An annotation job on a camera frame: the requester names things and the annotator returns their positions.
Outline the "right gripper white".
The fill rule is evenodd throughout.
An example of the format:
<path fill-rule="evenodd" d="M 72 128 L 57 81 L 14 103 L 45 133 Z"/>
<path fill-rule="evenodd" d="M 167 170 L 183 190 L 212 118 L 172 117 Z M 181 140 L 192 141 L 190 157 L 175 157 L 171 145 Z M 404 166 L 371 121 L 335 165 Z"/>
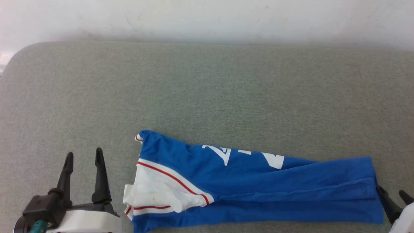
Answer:
<path fill-rule="evenodd" d="M 414 233 L 414 197 L 404 190 L 399 190 L 398 194 L 406 205 L 405 208 L 401 208 L 389 197 L 383 187 L 377 186 L 376 190 L 391 224 L 389 233 Z"/>

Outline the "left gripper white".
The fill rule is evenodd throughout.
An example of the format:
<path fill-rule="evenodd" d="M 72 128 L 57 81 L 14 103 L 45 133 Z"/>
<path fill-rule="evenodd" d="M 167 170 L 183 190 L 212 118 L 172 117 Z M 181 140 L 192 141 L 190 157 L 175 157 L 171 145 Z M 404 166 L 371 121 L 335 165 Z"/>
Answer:
<path fill-rule="evenodd" d="M 62 191 L 64 206 L 72 206 L 71 174 L 73 172 L 73 153 L 66 156 L 63 169 L 58 180 L 57 188 Z M 101 210 L 76 209 L 69 210 L 58 227 L 48 230 L 48 233 L 122 233 L 122 219 L 114 211 L 110 193 L 109 181 L 105 167 L 103 151 L 96 149 L 95 166 L 97 168 L 95 189 L 92 194 L 94 204 L 107 203 Z"/>

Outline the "blue white red sports shirt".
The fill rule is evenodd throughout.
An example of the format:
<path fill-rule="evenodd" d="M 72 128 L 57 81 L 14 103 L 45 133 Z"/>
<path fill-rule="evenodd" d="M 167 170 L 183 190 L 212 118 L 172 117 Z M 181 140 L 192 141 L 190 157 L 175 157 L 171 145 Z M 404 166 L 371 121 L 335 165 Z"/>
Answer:
<path fill-rule="evenodd" d="M 312 161 L 190 145 L 143 130 L 123 203 L 134 233 L 262 221 L 382 224 L 370 157 Z"/>

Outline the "grey fabric sofa seat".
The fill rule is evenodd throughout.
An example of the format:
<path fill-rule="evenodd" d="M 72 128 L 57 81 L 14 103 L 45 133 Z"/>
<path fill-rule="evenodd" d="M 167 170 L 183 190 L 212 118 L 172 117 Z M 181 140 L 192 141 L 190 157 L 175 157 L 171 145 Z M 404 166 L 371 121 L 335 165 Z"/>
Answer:
<path fill-rule="evenodd" d="M 0 76 L 0 233 L 57 185 L 91 201 L 102 148 L 122 232 L 139 131 L 327 161 L 370 156 L 379 184 L 414 196 L 414 52 L 310 46 L 43 42 Z"/>

